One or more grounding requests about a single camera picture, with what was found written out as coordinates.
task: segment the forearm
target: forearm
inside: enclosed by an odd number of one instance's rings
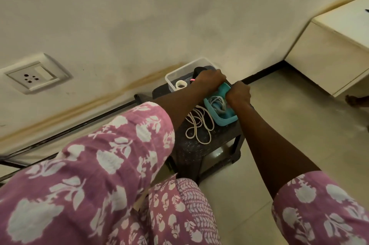
[[[174,130],[177,130],[186,116],[206,98],[207,94],[206,87],[194,82],[184,89],[159,97],[154,102],[167,112]]]
[[[233,109],[272,198],[293,178],[319,170],[307,156],[268,125],[249,104],[240,103]]]

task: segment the wall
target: wall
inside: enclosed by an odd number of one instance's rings
[[[1,85],[0,136],[200,55],[231,82],[242,79],[280,61],[307,21],[334,1],[0,0],[0,67],[45,52],[74,77],[32,96]]]

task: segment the tile floor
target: tile floor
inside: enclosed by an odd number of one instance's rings
[[[289,68],[251,84],[260,115],[322,170],[369,208],[369,114],[327,96]],[[34,162],[57,152],[88,128],[20,159]],[[286,244],[270,213],[271,198],[245,143],[241,159],[200,184],[218,223],[222,243]],[[213,153],[216,158],[219,151]],[[13,171],[0,166],[0,176]],[[157,180],[168,176],[161,171]]]

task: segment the hand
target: hand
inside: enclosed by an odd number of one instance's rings
[[[226,76],[220,70],[204,70],[200,72],[191,85],[201,87],[208,96],[217,91],[226,79]]]
[[[250,86],[244,84],[242,81],[233,84],[231,89],[225,94],[225,100],[233,110],[241,104],[250,105],[250,99]]]

